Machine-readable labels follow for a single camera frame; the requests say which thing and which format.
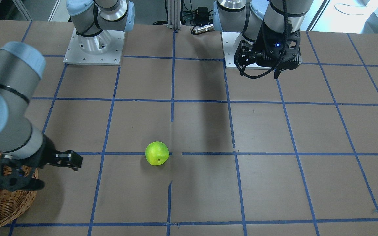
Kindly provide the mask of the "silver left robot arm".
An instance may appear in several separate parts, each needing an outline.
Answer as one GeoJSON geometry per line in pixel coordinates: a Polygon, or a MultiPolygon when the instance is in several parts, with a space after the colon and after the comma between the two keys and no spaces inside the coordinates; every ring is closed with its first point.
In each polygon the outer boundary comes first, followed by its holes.
{"type": "Polygon", "coordinates": [[[218,0],[213,27],[221,32],[226,67],[258,79],[302,64],[300,26],[312,0],[218,0]]]}

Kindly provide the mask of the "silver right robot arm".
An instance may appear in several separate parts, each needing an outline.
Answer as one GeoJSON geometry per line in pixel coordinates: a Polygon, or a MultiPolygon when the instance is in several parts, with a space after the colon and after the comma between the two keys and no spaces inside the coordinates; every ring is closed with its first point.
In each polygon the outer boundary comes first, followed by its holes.
{"type": "Polygon", "coordinates": [[[58,151],[24,115],[45,66],[44,56],[23,42],[0,48],[0,189],[38,191],[45,184],[33,178],[37,168],[50,164],[78,171],[82,166],[83,157],[58,151]]]}

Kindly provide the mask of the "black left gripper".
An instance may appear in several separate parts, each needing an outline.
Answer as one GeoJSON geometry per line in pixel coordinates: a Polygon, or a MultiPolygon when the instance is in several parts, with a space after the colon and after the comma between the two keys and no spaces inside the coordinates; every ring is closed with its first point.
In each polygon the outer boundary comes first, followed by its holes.
{"type": "Polygon", "coordinates": [[[237,66],[246,67],[257,64],[262,67],[273,67],[277,63],[280,53],[285,54],[274,70],[274,79],[278,79],[283,70],[294,70],[301,64],[300,31],[289,32],[284,42],[284,33],[275,32],[262,23],[254,44],[241,40],[234,56],[237,66]]]}

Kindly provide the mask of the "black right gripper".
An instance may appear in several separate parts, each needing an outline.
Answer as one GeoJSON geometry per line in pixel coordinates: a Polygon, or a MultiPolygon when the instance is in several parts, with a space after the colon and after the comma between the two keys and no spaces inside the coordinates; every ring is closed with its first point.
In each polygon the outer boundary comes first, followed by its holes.
{"type": "Polygon", "coordinates": [[[48,163],[57,167],[67,167],[78,171],[82,167],[83,157],[73,150],[58,153],[54,142],[43,136],[42,146],[32,156],[25,159],[14,159],[7,155],[0,160],[0,189],[14,191],[39,191],[45,187],[45,182],[33,178],[37,168],[43,168],[48,163]]]}

